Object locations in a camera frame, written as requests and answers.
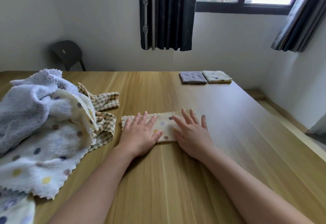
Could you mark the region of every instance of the wooden table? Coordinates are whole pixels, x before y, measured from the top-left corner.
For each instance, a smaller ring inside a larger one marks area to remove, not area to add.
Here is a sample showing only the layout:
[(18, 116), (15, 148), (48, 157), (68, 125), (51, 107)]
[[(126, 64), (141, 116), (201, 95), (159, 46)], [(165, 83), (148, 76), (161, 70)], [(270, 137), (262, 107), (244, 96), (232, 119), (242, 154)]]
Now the wooden table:
[[(31, 73), (0, 73), (0, 95), (9, 90), (9, 80)], [(120, 93), (120, 107), (110, 111), (118, 119), (116, 133), (81, 160), (54, 201), (37, 200), (35, 224), (46, 223), (118, 143), (121, 116), (181, 108), (206, 114), (216, 146), (313, 222), (326, 222), (326, 163), (235, 82), (182, 85), (177, 72), (64, 72), (63, 77), (83, 83), (92, 94)], [(132, 162), (105, 223), (244, 221), (213, 175), (171, 142)]]

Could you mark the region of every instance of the gray curtain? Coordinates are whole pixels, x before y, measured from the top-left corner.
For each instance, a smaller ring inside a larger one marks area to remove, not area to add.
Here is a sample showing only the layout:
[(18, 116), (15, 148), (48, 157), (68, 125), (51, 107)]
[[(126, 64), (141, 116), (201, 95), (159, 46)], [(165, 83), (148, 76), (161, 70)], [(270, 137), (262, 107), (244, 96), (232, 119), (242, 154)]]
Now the gray curtain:
[(196, 0), (139, 0), (141, 48), (191, 50)]
[(271, 48), (303, 52), (326, 13), (326, 0), (296, 0)]

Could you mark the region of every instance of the black chair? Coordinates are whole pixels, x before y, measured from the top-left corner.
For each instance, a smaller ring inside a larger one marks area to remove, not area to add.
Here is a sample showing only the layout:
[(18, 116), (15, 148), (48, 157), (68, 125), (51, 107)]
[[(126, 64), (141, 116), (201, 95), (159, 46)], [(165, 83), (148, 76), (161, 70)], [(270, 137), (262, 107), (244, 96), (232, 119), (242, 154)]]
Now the black chair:
[(83, 71), (86, 71), (82, 60), (83, 53), (79, 46), (73, 41), (57, 42), (53, 44), (50, 49), (62, 60), (66, 71), (69, 71), (78, 61), (80, 62)]

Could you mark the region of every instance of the left hand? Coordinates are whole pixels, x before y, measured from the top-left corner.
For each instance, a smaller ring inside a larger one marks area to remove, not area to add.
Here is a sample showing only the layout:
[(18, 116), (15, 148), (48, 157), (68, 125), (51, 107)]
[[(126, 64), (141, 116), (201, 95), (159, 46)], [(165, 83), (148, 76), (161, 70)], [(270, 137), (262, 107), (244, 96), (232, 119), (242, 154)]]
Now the left hand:
[(140, 113), (138, 113), (132, 122), (128, 118), (124, 124), (118, 146), (128, 150), (133, 158), (150, 151), (163, 133), (162, 131), (156, 131), (154, 134), (151, 134), (156, 116), (153, 116), (147, 123), (146, 118), (147, 112), (144, 112), (141, 117)]

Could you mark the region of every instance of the forearm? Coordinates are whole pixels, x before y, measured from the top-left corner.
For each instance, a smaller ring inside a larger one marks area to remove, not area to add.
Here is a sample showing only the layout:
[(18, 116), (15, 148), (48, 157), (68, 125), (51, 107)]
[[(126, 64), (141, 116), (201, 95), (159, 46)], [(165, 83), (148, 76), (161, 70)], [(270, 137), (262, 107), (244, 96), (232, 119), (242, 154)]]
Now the forearm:
[(202, 162), (220, 181), (248, 224), (312, 224), (218, 148), (211, 149)]
[(111, 206), (119, 182), (133, 157), (128, 151), (115, 147), (104, 162), (66, 201), (49, 224), (102, 224)]

